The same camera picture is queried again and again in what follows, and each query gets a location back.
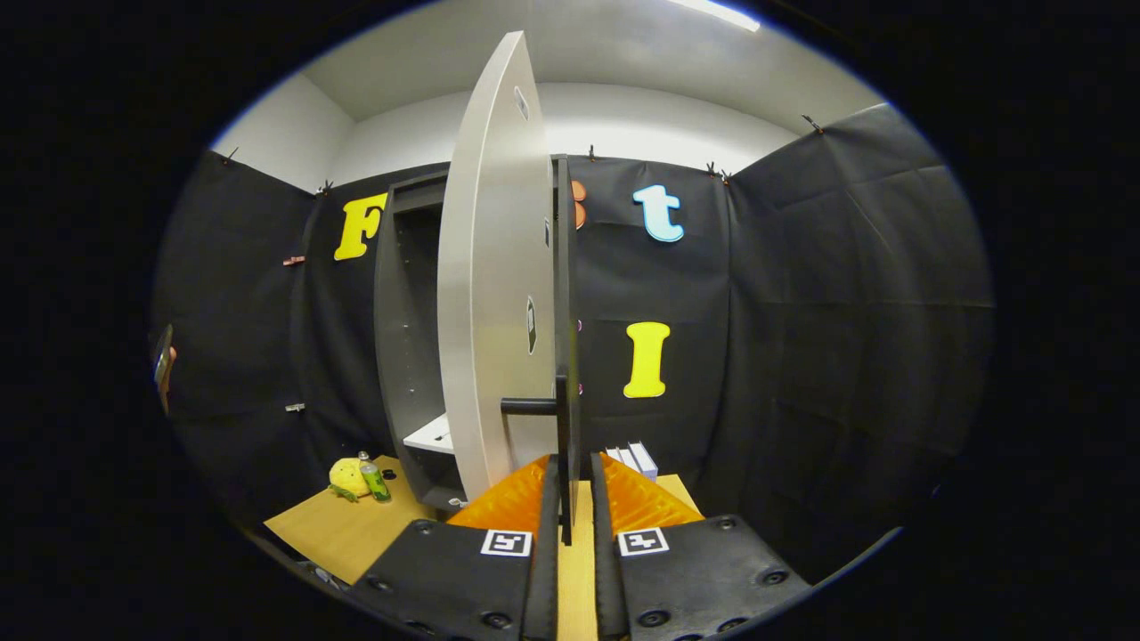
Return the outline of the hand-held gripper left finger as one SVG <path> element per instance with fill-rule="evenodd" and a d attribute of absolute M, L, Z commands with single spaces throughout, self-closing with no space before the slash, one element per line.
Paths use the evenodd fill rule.
<path fill-rule="evenodd" d="M 557 636 L 559 461 L 521 466 L 448 521 L 417 519 L 353 585 L 407 636 Z"/>

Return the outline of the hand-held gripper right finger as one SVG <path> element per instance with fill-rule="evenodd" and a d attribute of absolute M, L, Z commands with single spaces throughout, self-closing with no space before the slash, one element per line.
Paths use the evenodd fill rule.
<path fill-rule="evenodd" d="M 741 516 L 705 518 L 603 453 L 591 474 L 602 640 L 720 640 L 811 595 Z"/>

